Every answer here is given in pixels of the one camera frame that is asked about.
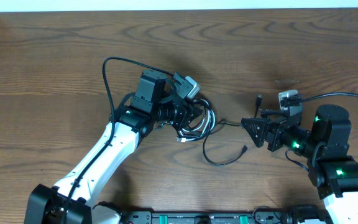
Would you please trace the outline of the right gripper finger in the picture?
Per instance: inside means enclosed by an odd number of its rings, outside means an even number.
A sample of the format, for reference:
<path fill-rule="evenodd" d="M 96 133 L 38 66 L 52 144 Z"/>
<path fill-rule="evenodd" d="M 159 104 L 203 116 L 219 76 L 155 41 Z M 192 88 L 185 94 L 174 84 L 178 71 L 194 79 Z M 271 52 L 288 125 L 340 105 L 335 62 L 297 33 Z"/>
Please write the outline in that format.
<path fill-rule="evenodd" d="M 267 118 L 242 118 L 241 126 L 248 132 L 256 147 L 262 147 L 271 123 Z"/>
<path fill-rule="evenodd" d="M 260 112 L 260 116 L 262 118 L 268 118 L 269 116 L 282 116 L 283 111 L 281 110 L 271 110 L 271 109 L 265 109 Z"/>

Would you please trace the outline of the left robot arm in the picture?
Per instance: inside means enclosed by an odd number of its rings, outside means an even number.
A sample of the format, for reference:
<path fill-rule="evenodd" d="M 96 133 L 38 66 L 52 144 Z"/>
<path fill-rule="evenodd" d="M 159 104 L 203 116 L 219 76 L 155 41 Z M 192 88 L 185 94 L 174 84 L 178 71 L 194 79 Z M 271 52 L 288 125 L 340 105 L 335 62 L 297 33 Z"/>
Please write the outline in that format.
<path fill-rule="evenodd" d="M 116 209 L 96 203 L 102 189 L 155 123 L 168 123 L 179 131 L 200 116 L 193 104 L 199 90 L 191 77 L 175 73 L 168 78 L 144 70 L 136 91 L 128 93 L 110 115 L 89 153 L 53 187 L 40 184 L 32 191 L 25 223 L 119 223 Z"/>

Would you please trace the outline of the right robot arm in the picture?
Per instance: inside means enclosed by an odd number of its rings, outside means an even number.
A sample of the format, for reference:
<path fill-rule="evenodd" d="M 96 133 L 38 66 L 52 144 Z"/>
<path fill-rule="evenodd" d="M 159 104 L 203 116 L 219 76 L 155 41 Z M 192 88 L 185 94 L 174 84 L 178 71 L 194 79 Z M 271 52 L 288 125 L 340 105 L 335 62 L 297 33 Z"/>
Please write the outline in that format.
<path fill-rule="evenodd" d="M 241 125 L 256 147 L 267 143 L 272 152 L 287 147 L 305 157 L 308 178 L 325 206 L 294 206 L 280 217 L 281 223 L 358 223 L 358 162 L 348 155 L 348 111 L 319 106 L 310 130 L 301 127 L 301 112 L 284 110 L 277 119 L 270 119 L 271 114 L 267 110 L 261 118 L 244 118 Z"/>

